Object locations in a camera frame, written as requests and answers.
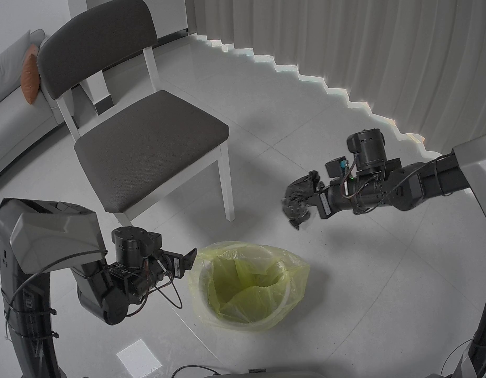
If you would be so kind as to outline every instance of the orange pillow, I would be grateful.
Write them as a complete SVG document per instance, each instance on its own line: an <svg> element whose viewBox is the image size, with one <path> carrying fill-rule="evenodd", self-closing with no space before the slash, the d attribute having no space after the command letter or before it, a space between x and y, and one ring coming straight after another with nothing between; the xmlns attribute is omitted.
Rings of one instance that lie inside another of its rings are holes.
<svg viewBox="0 0 486 378"><path fill-rule="evenodd" d="M24 94L25 100L33 104L40 89L40 74L36 65L36 55L38 47L31 45L25 53L23 71L20 75L20 89Z"/></svg>

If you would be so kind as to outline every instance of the chair leg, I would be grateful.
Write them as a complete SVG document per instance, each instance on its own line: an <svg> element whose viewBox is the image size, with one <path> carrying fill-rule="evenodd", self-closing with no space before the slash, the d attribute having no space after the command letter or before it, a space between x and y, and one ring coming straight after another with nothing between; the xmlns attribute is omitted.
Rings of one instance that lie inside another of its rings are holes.
<svg viewBox="0 0 486 378"><path fill-rule="evenodd" d="M114 213L113 215L115 218L117 218L117 221L122 227L133 226L133 224L131 224L131 220L124 213Z"/></svg>
<svg viewBox="0 0 486 378"><path fill-rule="evenodd" d="M234 202L232 201L231 172L229 170L229 152L227 141L220 145L221 156L218 159L218 173L220 185L222 186L222 198L224 199L225 217L227 220L234 220Z"/></svg>

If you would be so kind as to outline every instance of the white pillar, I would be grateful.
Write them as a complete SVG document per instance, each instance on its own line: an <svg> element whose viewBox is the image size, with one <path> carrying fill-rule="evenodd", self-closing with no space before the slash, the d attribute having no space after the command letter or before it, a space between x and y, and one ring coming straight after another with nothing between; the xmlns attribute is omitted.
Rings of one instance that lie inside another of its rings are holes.
<svg viewBox="0 0 486 378"><path fill-rule="evenodd" d="M70 10L70 17L73 18L87 10L87 2L86 0L68 0L68 9ZM113 106L113 100L108 92L103 72L97 72L83 80L80 86L93 103L98 114Z"/></svg>

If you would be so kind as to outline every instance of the chair backrest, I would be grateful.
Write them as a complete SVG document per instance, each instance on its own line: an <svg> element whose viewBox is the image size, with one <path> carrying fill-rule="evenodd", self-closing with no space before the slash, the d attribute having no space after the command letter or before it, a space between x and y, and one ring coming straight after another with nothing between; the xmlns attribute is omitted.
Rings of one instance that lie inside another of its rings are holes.
<svg viewBox="0 0 486 378"><path fill-rule="evenodd" d="M53 99L115 62L157 43L143 0L113 0L75 17L40 50L38 70Z"/></svg>

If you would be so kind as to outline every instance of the barcode sticker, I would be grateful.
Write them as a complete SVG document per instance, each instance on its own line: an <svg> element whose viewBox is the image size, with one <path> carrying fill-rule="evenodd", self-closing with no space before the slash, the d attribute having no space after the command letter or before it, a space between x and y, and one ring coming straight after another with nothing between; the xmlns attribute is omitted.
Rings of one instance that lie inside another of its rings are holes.
<svg viewBox="0 0 486 378"><path fill-rule="evenodd" d="M320 193L320 200L322 200L322 204L324 205L325 215L328 216L329 214L331 214L331 208L329 206L329 202L327 201L327 196L325 196L324 192Z"/></svg>
<svg viewBox="0 0 486 378"><path fill-rule="evenodd" d="M175 258L175 276L180 277L180 259Z"/></svg>

